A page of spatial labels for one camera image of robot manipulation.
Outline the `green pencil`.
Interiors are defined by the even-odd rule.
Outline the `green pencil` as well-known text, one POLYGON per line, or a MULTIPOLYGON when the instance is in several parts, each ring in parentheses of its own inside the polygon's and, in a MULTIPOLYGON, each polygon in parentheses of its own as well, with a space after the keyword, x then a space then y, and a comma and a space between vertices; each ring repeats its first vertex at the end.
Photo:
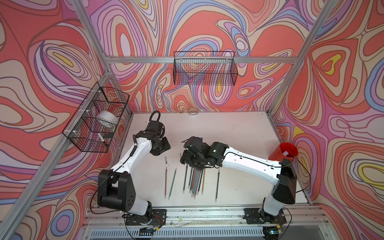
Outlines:
POLYGON ((171 183, 171 188, 170 188, 170 192, 169 192, 169 195, 168 195, 168 201, 170 201, 171 196, 172 196, 172 191, 173 191, 173 187, 174 187, 174 184, 175 184, 176 175, 177 175, 177 168, 175 168, 175 171, 174 171, 174 175, 173 175, 173 179, 172 179, 172 183, 171 183))

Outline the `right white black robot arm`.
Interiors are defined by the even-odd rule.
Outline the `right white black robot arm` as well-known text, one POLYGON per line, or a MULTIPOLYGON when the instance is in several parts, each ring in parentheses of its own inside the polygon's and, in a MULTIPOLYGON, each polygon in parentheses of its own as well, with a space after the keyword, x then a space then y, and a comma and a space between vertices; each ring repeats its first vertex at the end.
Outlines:
POLYGON ((254 175, 273 187, 263 201, 260 213, 276 217, 285 205, 296 203, 297 175, 293 159, 283 152, 281 160, 267 160, 242 153, 227 144, 208 145, 202 138, 190 137, 183 141, 181 164, 203 171, 210 168, 229 168, 254 175))

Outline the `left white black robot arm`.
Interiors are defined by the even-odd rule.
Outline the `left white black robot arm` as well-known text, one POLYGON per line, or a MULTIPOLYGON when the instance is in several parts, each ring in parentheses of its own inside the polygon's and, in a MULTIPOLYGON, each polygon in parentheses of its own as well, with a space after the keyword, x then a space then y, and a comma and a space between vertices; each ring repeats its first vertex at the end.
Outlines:
POLYGON ((95 193, 99 207, 138 216, 151 213, 151 203, 136 196, 132 173, 147 155, 156 157, 171 149, 160 117, 159 111, 152 112, 145 130, 133 135, 128 152, 111 169, 99 173, 95 193))

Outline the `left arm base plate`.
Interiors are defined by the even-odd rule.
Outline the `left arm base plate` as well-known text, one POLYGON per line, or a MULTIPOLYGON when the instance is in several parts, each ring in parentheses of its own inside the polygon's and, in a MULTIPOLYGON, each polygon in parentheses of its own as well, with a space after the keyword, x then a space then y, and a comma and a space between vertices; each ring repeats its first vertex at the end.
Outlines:
POLYGON ((128 213, 123 218, 126 226, 160 227, 166 223, 166 217, 166 209, 154 209, 151 213, 147 212, 143 216, 128 213))

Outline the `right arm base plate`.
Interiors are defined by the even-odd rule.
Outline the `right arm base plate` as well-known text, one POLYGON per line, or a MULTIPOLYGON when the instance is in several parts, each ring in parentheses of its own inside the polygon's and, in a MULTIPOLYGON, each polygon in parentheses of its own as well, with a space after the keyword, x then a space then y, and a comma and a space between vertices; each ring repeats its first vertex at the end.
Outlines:
POLYGON ((287 223, 283 209, 280 209, 277 216, 272 216, 265 213, 261 208, 245 208, 243 219, 245 219, 249 225, 275 224, 282 226, 287 223))

